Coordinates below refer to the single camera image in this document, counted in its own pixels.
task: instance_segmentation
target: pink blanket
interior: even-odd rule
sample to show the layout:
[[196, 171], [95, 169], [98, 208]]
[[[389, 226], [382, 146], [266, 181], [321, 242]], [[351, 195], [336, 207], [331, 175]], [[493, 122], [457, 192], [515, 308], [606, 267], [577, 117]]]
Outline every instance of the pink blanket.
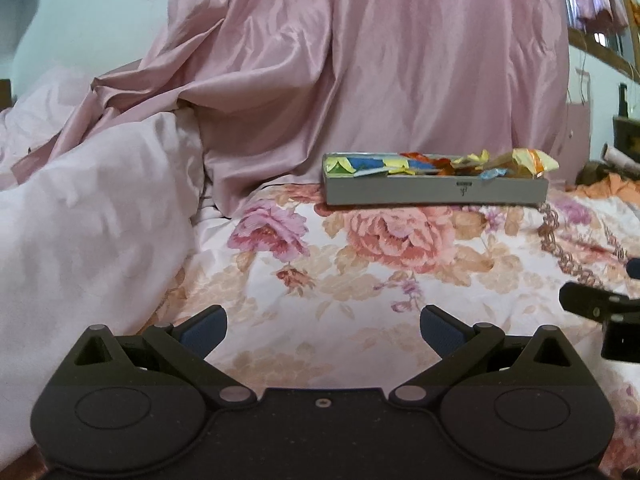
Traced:
[[14, 173], [183, 100], [231, 215], [261, 184], [318, 182], [328, 151], [553, 153], [567, 82], [564, 0], [170, 0], [140, 65]]

